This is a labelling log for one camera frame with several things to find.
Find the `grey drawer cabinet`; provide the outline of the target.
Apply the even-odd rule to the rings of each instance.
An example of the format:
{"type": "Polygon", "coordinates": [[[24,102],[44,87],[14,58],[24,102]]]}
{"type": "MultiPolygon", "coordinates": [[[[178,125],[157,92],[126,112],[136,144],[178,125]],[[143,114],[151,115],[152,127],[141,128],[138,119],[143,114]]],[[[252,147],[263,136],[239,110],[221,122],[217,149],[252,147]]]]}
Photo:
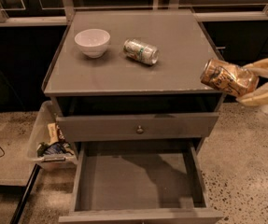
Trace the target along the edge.
{"type": "Polygon", "coordinates": [[[214,55],[190,13],[80,13],[64,37],[44,93],[58,117],[218,112],[220,93],[200,81],[214,55]],[[110,34],[99,58],[84,55],[75,43],[75,36],[88,29],[110,34]],[[127,57],[123,45],[131,38],[157,47],[158,61],[146,65],[127,57]]]}

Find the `snack packets in bin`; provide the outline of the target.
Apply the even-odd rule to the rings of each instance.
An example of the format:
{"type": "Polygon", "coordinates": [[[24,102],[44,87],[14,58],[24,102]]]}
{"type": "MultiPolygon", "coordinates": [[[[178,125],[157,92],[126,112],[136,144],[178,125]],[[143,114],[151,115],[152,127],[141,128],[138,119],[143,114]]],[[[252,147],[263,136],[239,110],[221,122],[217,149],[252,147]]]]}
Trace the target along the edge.
{"type": "Polygon", "coordinates": [[[48,124],[49,142],[40,142],[36,153],[38,157],[47,155],[66,154],[73,156],[75,154],[71,145],[65,140],[63,133],[57,123],[48,124]]]}

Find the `white ceramic bowl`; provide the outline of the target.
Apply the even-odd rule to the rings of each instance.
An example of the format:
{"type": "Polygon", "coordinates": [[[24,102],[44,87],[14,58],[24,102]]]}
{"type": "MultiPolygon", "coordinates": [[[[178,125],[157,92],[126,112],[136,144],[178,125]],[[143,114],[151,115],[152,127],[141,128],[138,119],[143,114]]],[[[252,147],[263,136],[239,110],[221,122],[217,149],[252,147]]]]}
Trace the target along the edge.
{"type": "Polygon", "coordinates": [[[90,58],[101,57],[107,51],[109,41],[109,32],[102,29],[84,30],[75,36],[80,51],[90,58]]]}

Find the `open grey middle drawer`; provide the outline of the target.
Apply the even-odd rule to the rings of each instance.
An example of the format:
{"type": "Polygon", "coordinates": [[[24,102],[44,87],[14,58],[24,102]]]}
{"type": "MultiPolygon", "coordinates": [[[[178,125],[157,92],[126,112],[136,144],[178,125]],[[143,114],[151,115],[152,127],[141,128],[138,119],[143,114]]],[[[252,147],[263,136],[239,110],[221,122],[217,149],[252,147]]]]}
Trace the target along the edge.
{"type": "Polygon", "coordinates": [[[60,224],[217,224],[196,151],[180,140],[82,146],[68,215],[60,224]]]}

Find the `round metal drawer knob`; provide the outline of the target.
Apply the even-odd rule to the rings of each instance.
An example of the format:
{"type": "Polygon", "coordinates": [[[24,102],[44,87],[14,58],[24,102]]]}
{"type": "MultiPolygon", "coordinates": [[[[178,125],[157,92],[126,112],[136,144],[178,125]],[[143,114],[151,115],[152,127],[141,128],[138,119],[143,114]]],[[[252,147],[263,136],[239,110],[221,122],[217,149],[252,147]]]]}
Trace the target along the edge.
{"type": "Polygon", "coordinates": [[[138,134],[143,133],[143,132],[144,132],[143,127],[142,127],[142,126],[140,126],[140,125],[139,125],[139,126],[137,126],[136,132],[137,132],[138,134]]]}

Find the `green white soda can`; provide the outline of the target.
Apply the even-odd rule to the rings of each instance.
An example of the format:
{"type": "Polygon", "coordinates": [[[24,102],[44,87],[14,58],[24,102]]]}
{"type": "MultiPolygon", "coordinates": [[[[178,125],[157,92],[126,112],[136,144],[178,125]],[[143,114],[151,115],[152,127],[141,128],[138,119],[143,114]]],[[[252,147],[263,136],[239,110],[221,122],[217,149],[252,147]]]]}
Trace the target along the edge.
{"type": "Polygon", "coordinates": [[[123,52],[127,57],[146,65],[154,65],[159,59],[157,47],[134,38],[124,42],[123,52]]]}

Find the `clear plastic bin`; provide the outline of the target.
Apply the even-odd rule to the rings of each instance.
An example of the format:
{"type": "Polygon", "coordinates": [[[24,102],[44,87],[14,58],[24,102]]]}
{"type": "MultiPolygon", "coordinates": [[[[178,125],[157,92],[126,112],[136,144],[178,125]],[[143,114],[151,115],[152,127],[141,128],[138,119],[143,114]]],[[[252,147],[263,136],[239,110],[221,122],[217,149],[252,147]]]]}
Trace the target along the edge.
{"type": "Polygon", "coordinates": [[[51,171],[59,168],[70,168],[78,164],[76,154],[49,154],[39,157],[38,146],[41,143],[49,143],[48,125],[55,122],[56,114],[51,101],[44,102],[37,114],[33,130],[27,145],[27,158],[41,168],[51,171]]]}

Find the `orange gold soda can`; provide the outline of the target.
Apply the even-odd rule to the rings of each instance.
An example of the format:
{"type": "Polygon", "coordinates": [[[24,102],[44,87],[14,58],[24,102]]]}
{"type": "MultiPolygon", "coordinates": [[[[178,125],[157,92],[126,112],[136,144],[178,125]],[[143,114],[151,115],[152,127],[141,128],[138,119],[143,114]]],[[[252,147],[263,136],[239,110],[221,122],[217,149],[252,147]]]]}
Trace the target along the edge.
{"type": "Polygon", "coordinates": [[[218,59],[206,63],[200,79],[203,84],[234,97],[253,92],[259,83],[259,77],[248,69],[218,59]]]}

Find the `grey top drawer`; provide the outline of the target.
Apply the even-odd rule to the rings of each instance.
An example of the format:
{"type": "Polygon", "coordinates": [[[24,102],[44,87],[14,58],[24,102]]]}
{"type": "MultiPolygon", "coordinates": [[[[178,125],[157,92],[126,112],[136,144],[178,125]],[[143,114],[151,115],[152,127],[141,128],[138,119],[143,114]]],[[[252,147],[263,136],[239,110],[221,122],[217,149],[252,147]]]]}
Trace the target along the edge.
{"type": "Polygon", "coordinates": [[[218,112],[58,117],[70,142],[202,138],[210,135],[218,112]],[[137,126],[144,132],[138,134],[137,126]]]}

